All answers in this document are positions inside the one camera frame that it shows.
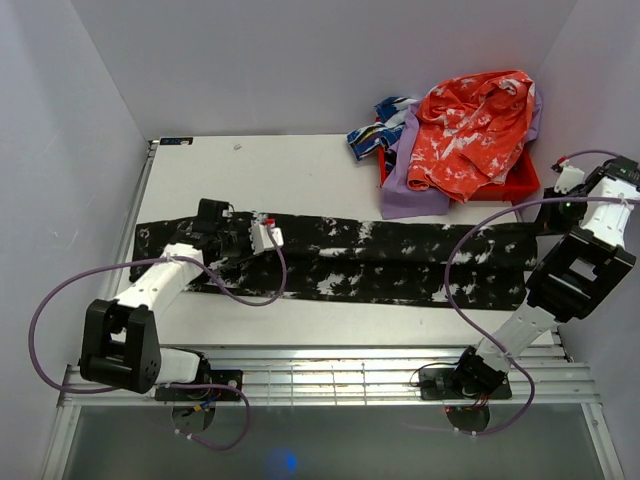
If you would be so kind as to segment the black white tie-dye trousers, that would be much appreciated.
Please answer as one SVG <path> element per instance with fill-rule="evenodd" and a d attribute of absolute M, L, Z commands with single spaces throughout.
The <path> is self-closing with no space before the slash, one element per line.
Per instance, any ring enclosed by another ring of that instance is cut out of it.
<path fill-rule="evenodd" d="M 533 227 L 483 227 L 461 249 L 468 226 L 291 215 L 270 216 L 282 230 L 282 258 L 253 254 L 212 263 L 234 294 L 289 299 L 513 311 L 538 256 Z"/>

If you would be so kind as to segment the orange white tie-dye garment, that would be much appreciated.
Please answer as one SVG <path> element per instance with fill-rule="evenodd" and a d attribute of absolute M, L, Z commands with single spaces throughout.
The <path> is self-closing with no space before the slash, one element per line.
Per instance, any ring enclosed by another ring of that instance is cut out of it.
<path fill-rule="evenodd" d="M 502 184 L 520 157 L 535 107 L 534 80 L 521 70 L 451 78 L 433 87 L 417 113 L 407 187 L 437 189 L 465 203 Z"/>

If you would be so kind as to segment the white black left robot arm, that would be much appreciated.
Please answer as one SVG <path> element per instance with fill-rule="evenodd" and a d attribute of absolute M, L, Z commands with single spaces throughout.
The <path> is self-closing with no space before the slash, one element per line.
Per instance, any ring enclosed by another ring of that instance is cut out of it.
<path fill-rule="evenodd" d="M 203 265 L 240 253 L 247 236 L 232 229 L 232 211 L 227 202 L 202 199 L 195 218 L 176 229 L 138 279 L 113 299 L 88 306 L 79 360 L 83 379 L 135 393 L 177 383 L 194 400 L 210 392 L 204 356 L 162 347 L 156 321 L 204 273 Z"/>

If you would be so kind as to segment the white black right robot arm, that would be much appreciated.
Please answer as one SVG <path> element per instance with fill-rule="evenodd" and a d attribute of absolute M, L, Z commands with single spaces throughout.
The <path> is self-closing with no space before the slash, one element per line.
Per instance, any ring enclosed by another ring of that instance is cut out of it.
<path fill-rule="evenodd" d="M 451 382 L 464 397 L 491 396 L 513 359 L 554 327 L 590 315 L 635 265 L 624 232 L 639 200 L 638 163 L 616 156 L 585 174 L 562 159 L 554 169 L 559 176 L 535 224 L 560 240 L 534 268 L 511 317 L 463 352 Z"/>

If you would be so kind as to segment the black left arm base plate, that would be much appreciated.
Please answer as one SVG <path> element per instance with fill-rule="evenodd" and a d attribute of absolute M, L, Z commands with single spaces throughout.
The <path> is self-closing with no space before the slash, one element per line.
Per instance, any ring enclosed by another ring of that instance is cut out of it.
<path fill-rule="evenodd" d="M 237 391 L 242 390 L 241 370 L 210 370 L 196 379 L 205 388 L 183 388 L 169 384 L 158 387 L 153 399 L 171 405 L 174 425 L 187 433 L 203 433 L 216 417 L 217 407 L 226 403 L 242 402 Z"/>

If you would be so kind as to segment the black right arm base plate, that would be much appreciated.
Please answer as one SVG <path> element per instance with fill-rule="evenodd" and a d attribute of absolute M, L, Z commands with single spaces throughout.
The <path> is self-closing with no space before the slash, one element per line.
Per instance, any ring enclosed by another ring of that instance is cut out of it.
<path fill-rule="evenodd" d="M 410 385 L 419 390 L 423 401 L 443 402 L 448 421 L 458 430 L 484 432 L 491 419 L 489 402 L 512 398 L 506 378 L 496 386 L 487 386 L 450 363 L 427 364 L 415 374 L 417 380 L 411 381 Z"/>

